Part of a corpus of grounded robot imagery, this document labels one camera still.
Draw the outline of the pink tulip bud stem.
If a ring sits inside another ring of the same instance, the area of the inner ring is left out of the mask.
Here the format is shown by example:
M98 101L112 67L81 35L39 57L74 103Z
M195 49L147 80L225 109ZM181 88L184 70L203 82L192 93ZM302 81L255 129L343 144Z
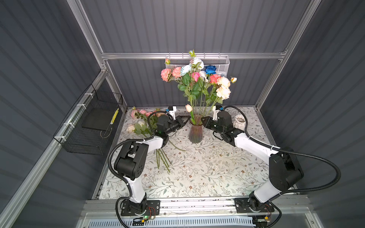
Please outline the pink tulip bud stem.
M185 108L186 108L186 111L187 111L187 112L190 114L190 116L191 116L190 120L191 120L192 124L193 124L193 125L196 125L196 120L195 120L195 116L194 116L194 112L193 112L193 107L192 107L190 104L187 104L187 105L185 106Z

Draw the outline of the pink glass vase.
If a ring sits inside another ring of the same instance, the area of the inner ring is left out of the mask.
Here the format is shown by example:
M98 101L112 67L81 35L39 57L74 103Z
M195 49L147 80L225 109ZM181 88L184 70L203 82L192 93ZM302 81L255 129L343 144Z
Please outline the pink glass vase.
M202 116L194 115L194 119L196 124L193 124L192 120L190 120L191 130L189 133L189 140L191 143L196 144L200 143L203 139Z

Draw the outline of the white ribbed ceramic vase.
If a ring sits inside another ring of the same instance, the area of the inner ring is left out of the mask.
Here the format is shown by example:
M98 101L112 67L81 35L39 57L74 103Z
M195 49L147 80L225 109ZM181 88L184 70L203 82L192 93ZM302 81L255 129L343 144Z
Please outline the white ribbed ceramic vase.
M242 131L245 130L246 120L242 114L236 115L233 122L233 127L240 129Z

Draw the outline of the cream rose stem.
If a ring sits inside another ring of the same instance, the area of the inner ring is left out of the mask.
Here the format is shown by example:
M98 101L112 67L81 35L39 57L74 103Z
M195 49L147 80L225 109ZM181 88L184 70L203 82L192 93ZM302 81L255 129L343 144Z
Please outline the cream rose stem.
M230 98L230 94L231 90L228 87L222 85L213 85L212 89L205 97L203 116L207 116L217 104L223 104L224 100Z

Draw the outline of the cream pink rose spray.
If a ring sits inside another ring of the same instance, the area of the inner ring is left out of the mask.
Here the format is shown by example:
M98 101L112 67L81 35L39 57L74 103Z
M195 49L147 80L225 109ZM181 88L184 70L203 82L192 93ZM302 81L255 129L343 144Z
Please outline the cream pink rose spray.
M217 74L217 85L218 86L225 86L230 89L231 84L237 82L237 78L227 78Z

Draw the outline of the bunch of artificial flowers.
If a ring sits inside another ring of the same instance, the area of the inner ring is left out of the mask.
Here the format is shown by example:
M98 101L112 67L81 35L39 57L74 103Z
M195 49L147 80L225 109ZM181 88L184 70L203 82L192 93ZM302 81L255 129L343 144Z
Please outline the bunch of artificial flowers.
M128 125L126 131L129 134L140 135L145 138L147 138L148 136L152 136L153 131L150 129L147 119L150 115L152 115L153 112L149 112L144 109L137 109L137 108L133 107L131 109L131 118L134 119L134 122ZM150 124L151 124L153 130L156 130L156 124L158 121L158 117L163 116L163 115L164 115L163 113L157 113L157 114L154 114L151 116ZM170 161L170 159L166 153L166 150L164 150L163 148L156 149L153 152L151 152L151 155L148 155L147 157L152 158L152 155L154 155L156 157L157 169L160 169L161 167L163 167L167 171L167 173L170 174L171 168L172 168L172 162Z

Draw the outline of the hot pink rose stem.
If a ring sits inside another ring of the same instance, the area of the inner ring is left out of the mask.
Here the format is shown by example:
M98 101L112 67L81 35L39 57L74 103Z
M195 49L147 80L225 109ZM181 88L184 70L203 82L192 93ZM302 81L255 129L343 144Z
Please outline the hot pink rose stem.
M201 83L200 83L200 74L198 72L194 72L191 74L191 83L189 85L189 102L192 106L192 112L197 114L196 108L198 105L198 98L201 96Z

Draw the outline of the pink carnation stem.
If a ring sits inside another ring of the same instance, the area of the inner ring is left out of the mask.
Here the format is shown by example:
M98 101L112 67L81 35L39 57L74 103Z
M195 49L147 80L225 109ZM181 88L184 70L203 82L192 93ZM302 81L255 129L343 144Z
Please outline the pink carnation stem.
M161 71L161 78L165 82L175 81L178 84L178 89L181 86L181 68L184 66L173 66L171 60L165 59L165 68Z

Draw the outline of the blue artificial rose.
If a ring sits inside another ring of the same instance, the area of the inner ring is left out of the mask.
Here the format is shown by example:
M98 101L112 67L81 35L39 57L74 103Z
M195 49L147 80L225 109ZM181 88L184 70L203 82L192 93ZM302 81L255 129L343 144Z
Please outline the blue artificial rose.
M205 73L206 73L205 90L209 92L209 95L206 95L205 98L206 107L204 112L206 113L207 108L211 106L216 100L216 88L217 88L216 67L212 65L207 66L205 68Z

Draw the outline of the white rose stem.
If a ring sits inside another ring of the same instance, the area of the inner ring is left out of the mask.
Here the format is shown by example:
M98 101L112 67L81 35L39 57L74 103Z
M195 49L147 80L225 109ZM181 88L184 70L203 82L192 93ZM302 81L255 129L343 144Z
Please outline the white rose stem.
M203 61L201 59L199 59L199 58L196 57L196 54L195 54L194 50L190 51L189 54L192 57L192 60L190 62L190 65L192 66L192 73L194 73L194 72L198 72L199 73L204 68ZM197 114L194 114L194 115L200 115L199 114L199 111L200 111L200 108L199 108L200 98L201 97L199 97L198 100L197 100L198 101L198 105L197 105L197 108L196 108Z

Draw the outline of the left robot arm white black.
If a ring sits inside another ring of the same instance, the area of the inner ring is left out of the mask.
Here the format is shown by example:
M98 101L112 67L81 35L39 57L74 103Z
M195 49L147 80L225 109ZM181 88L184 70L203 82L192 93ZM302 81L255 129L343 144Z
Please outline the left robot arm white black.
M170 111L161 111L156 129L149 123L152 135L145 139L127 139L117 144L108 154L107 165L110 172L127 186L129 196L123 197L129 207L137 214L147 208L147 195L142 187L140 176L144 170L148 153L166 146L169 134L184 127L189 121L182 116L173 116Z

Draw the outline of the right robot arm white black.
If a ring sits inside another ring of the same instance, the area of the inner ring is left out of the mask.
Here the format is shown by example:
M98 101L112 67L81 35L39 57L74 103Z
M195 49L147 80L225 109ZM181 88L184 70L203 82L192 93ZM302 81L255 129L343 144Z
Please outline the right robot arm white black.
M255 155L269 166L269 179L249 195L253 212L289 190L304 177L304 172L293 154L279 152L279 147L267 145L248 136L246 130L235 128L227 111L219 110L214 117L204 117L203 126L218 133L219 139Z

